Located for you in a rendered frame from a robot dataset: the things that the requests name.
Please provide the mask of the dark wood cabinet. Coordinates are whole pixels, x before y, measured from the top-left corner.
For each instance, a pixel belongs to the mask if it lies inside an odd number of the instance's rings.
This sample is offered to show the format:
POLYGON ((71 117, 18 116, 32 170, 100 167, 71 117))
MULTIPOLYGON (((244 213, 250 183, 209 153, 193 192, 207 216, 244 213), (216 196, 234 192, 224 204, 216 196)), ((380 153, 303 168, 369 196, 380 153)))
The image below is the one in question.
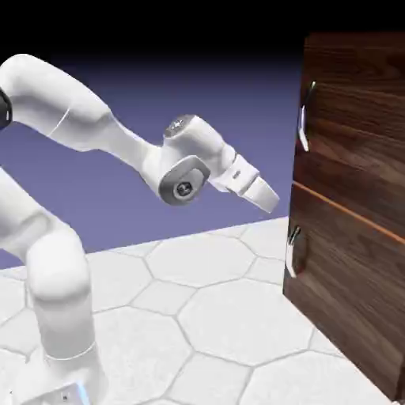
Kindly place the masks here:
POLYGON ((305 39, 283 293, 405 405, 405 30, 305 39))

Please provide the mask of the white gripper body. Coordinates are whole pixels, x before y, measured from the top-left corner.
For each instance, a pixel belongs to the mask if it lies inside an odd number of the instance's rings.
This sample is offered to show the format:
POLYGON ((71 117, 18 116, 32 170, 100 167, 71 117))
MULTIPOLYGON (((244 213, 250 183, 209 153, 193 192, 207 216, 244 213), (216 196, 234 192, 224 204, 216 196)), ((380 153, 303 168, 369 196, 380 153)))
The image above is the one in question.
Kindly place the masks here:
POLYGON ((261 176, 257 176, 253 180, 242 198, 266 213, 271 213, 279 202, 278 194, 261 176))

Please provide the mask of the dark wood cabinet door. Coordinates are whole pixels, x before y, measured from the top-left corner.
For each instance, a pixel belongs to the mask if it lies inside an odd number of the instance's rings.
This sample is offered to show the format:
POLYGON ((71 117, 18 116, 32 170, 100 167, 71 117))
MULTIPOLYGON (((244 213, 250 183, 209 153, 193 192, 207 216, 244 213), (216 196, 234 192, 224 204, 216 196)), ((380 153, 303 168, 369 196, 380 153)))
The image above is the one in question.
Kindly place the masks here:
POLYGON ((312 81, 293 186, 405 244, 405 32, 309 34, 301 103, 312 81))
POLYGON ((389 399, 405 403, 405 244, 293 186, 297 277, 283 293, 389 399))

